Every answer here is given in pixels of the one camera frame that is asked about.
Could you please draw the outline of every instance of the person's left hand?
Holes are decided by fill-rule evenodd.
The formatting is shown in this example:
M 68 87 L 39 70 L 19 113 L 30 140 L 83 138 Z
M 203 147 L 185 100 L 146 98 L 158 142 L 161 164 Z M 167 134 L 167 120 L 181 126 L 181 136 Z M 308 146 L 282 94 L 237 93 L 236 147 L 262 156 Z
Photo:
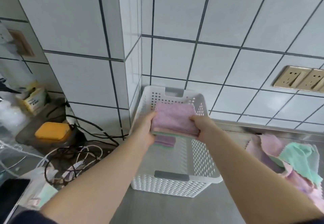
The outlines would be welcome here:
M 140 142 L 147 147 L 152 145 L 155 140 L 155 135 L 152 135 L 150 132 L 151 121 L 155 117 L 157 112 L 150 112 L 149 114 L 139 118 L 135 124 L 133 133 L 131 136 L 136 137 Z

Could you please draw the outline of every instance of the white plastic basket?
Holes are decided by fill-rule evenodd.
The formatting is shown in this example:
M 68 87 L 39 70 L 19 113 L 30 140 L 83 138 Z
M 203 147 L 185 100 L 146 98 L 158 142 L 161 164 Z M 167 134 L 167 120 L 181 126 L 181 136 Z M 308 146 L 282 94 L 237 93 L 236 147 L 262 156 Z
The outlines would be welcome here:
M 176 89 L 166 92 L 165 87 L 146 86 L 134 121 L 154 110 L 159 102 L 192 103 L 198 115 L 208 116 L 202 94 Z M 131 186 L 135 190 L 193 198 L 211 183 L 222 180 L 203 143 L 195 139 L 176 138 L 174 148 L 158 144 L 150 146 Z

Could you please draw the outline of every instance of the forearm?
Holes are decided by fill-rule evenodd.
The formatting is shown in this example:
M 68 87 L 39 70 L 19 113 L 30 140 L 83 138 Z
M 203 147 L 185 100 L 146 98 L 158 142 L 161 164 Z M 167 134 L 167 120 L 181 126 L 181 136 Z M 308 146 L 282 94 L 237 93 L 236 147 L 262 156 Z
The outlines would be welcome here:
M 108 223 L 135 175 L 146 145 L 136 135 L 60 190 L 41 210 L 59 224 Z
M 213 128 L 205 140 L 246 223 L 296 223 L 322 217 L 304 193 L 247 153 L 224 131 Z

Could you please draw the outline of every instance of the hand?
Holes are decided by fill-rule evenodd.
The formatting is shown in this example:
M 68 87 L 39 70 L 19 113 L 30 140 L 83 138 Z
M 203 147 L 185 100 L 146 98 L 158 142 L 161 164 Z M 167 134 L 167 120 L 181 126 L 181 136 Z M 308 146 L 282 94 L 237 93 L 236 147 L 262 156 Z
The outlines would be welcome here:
M 137 138 L 137 140 L 141 141 L 149 147 L 154 143 L 155 135 L 152 135 L 150 132 L 151 129 L 151 121 L 155 117 L 157 112 L 150 112 L 149 114 L 139 118 L 135 124 L 133 133 L 131 136 Z
M 210 134 L 211 130 L 221 130 L 216 126 L 214 121 L 208 116 L 193 115 L 189 117 L 189 119 L 194 121 L 196 127 L 200 129 L 198 140 L 203 143 L 206 143 L 207 136 L 208 134 Z

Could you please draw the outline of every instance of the yellow sponge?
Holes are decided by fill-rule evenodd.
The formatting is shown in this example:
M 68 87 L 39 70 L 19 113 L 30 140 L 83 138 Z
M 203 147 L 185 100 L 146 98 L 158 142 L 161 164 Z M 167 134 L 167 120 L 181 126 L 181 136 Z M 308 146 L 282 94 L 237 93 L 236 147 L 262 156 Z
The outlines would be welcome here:
M 66 123 L 46 122 L 35 132 L 35 136 L 38 139 L 62 140 L 70 131 Z

